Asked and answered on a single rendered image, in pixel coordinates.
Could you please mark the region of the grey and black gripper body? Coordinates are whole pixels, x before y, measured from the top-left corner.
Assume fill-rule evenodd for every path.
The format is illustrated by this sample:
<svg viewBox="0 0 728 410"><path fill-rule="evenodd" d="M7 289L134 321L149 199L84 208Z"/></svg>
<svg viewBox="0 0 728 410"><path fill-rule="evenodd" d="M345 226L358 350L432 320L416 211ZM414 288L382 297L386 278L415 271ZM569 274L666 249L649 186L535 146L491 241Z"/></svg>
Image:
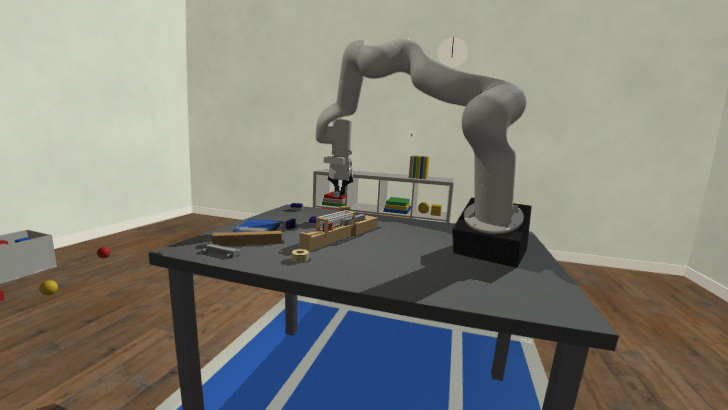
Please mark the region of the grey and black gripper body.
<svg viewBox="0 0 728 410"><path fill-rule="evenodd" d="M349 180L350 172L353 178L352 158L345 157L345 164L331 164L329 167L329 178L337 180Z"/></svg>

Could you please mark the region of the blue notebook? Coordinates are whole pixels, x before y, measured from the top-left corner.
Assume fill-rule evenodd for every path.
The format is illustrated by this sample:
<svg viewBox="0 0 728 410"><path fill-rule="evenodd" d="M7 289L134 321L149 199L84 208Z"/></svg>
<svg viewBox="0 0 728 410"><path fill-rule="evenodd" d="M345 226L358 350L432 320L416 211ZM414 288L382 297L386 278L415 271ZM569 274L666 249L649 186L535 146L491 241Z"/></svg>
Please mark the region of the blue notebook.
<svg viewBox="0 0 728 410"><path fill-rule="evenodd" d="M232 232L275 231L282 221L248 219Z"/></svg>

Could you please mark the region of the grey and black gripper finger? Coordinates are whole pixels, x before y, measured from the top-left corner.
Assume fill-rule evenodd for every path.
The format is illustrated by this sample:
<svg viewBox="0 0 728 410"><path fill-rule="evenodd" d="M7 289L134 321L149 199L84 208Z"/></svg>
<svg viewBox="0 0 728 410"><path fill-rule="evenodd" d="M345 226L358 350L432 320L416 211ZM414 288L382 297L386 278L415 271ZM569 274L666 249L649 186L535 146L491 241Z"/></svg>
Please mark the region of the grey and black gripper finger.
<svg viewBox="0 0 728 410"><path fill-rule="evenodd" d="M341 196L345 195L345 193L346 193L346 186L347 186L347 185L348 185L349 183L352 183L352 182L354 182L354 181L353 181L353 178L352 178L352 175L351 175L351 172L350 172L350 178L349 178L349 181L347 181L347 180L342 180L342 187L341 187Z"/></svg>
<svg viewBox="0 0 728 410"><path fill-rule="evenodd" d="M339 191L339 186L338 186L339 180L337 180L337 179L333 180L333 179L329 178L329 176L328 176L328 180L330 182L332 182L333 185L335 186L334 192Z"/></svg>

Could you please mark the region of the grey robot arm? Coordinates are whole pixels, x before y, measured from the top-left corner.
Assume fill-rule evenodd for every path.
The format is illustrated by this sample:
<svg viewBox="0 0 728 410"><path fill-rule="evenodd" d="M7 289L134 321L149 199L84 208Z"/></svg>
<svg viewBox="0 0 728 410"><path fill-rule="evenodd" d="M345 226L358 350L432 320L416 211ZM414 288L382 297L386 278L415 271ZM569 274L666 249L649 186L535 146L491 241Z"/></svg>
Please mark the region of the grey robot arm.
<svg viewBox="0 0 728 410"><path fill-rule="evenodd" d="M352 120L338 118L357 111L364 77L377 79L396 72L410 75L410 71L413 85L421 92L465 106L462 131L474 151L474 203L464 212L467 225L490 234L520 227L524 215L513 205L516 152L508 143L507 130L525 111L525 93L509 81L438 62L410 39L378 45L357 40L346 47L337 101L320 114L316 126L317 142L332 144L334 156L324 157L324 163L344 165L345 157L352 154ZM333 126L328 126L332 121Z"/></svg>

